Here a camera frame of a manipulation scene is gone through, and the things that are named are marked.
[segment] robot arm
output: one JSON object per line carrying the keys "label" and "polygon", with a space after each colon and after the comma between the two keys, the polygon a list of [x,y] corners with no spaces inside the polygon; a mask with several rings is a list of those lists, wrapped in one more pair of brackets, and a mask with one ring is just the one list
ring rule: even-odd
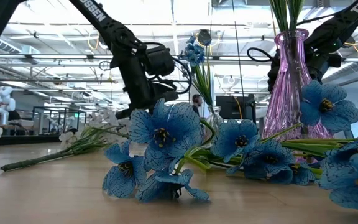
{"label": "robot arm", "polygon": [[[0,0],[0,35],[17,5],[24,1]],[[165,98],[167,101],[178,98],[176,87],[171,80],[160,80],[160,83],[156,83],[145,76],[145,72],[161,76],[173,72],[175,64],[169,49],[162,44],[148,49],[148,43],[142,43],[124,24],[109,17],[95,0],[70,2],[99,31],[102,41],[114,55],[110,67],[120,69],[125,84],[124,91],[128,92],[131,104],[129,109],[116,114],[118,119],[128,117],[136,108],[152,108],[159,98]]]}

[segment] flower stem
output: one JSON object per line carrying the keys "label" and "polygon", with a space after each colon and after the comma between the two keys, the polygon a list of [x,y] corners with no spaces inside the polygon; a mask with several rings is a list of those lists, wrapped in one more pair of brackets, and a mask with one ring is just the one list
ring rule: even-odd
{"label": "flower stem", "polygon": [[23,167],[27,167],[27,166],[36,165],[36,164],[38,164],[40,162],[45,162],[45,161],[49,161],[49,160],[52,160],[52,159],[59,159],[59,158],[72,156],[72,155],[74,155],[73,152],[60,151],[60,152],[56,152],[56,153],[46,155],[46,156],[42,156],[42,157],[39,157],[39,158],[28,159],[28,160],[25,160],[25,161],[20,161],[20,162],[15,162],[15,163],[12,163],[12,164],[4,165],[4,166],[1,167],[1,170],[9,171],[9,170],[13,170],[13,169],[19,169],[19,168],[23,168]]}
{"label": "flower stem", "polygon": [[267,142],[267,141],[269,141],[269,140],[271,140],[271,139],[273,139],[275,137],[278,137],[278,136],[280,136],[282,134],[285,134],[285,133],[287,133],[287,132],[291,131],[292,129],[295,129],[295,128],[299,127],[299,126],[301,126],[301,123],[298,123],[298,124],[296,124],[296,125],[294,125],[292,127],[289,127],[289,128],[287,128],[287,129],[285,129],[283,131],[280,131],[279,133],[274,134],[274,135],[270,136],[269,138],[263,139],[263,140],[261,140],[261,143],[265,143],[265,142]]}
{"label": "flower stem", "polygon": [[107,130],[107,129],[94,128],[94,127],[92,127],[92,128],[96,129],[98,131],[104,131],[104,132],[107,132],[107,133],[110,133],[110,134],[115,134],[115,135],[118,135],[118,136],[121,136],[121,137],[124,137],[124,138],[129,138],[128,134],[122,134],[122,133],[119,133],[119,132],[116,132],[116,131],[110,131],[110,130]]}
{"label": "flower stem", "polygon": [[212,138],[214,138],[216,132],[215,132],[214,128],[212,128],[212,126],[208,124],[208,122],[206,122],[204,120],[201,120],[200,122],[201,122],[201,124],[205,125],[212,133],[211,137],[207,141],[205,141],[204,143],[201,144],[201,146],[205,146],[206,144],[209,144],[212,141]]}

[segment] clear glass vase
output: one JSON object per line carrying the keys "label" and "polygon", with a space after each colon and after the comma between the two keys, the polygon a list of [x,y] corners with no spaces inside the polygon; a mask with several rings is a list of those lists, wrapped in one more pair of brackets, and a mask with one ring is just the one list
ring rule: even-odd
{"label": "clear glass vase", "polygon": [[[307,30],[297,29],[292,32],[282,32],[275,38],[275,43],[280,47],[280,70],[267,110],[263,138],[300,123],[301,88],[311,82],[303,47],[308,34]],[[276,140],[331,137],[332,135],[320,122],[316,126],[295,128]]]}
{"label": "clear glass vase", "polygon": [[[206,118],[206,122],[211,125],[211,127],[215,130],[216,133],[219,131],[219,125],[223,123],[223,118],[219,113],[221,112],[220,106],[209,106],[208,107],[209,116]],[[212,132],[204,127],[204,140],[207,140],[211,137]]]}

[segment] computer monitor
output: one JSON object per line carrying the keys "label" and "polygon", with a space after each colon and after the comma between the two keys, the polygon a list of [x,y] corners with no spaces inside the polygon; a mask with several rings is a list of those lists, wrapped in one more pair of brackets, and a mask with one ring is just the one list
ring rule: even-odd
{"label": "computer monitor", "polygon": [[[249,119],[256,123],[256,103],[253,94],[247,97],[237,97],[241,107],[242,119]],[[219,113],[223,119],[241,119],[237,101],[233,96],[216,96],[216,105],[221,107]]]}

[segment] table surface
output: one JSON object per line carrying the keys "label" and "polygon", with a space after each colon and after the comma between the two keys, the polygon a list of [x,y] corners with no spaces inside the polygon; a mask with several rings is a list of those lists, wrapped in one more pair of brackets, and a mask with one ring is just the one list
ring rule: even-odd
{"label": "table surface", "polygon": [[[57,152],[59,144],[0,146],[4,164]],[[131,149],[139,154],[141,149]],[[190,185],[206,190],[210,203],[188,194],[174,202],[139,203],[108,197],[101,190],[112,166],[102,152],[0,170],[0,224],[5,223],[358,223],[358,210],[341,208],[315,186],[273,185],[227,177],[215,167],[195,170]]]}

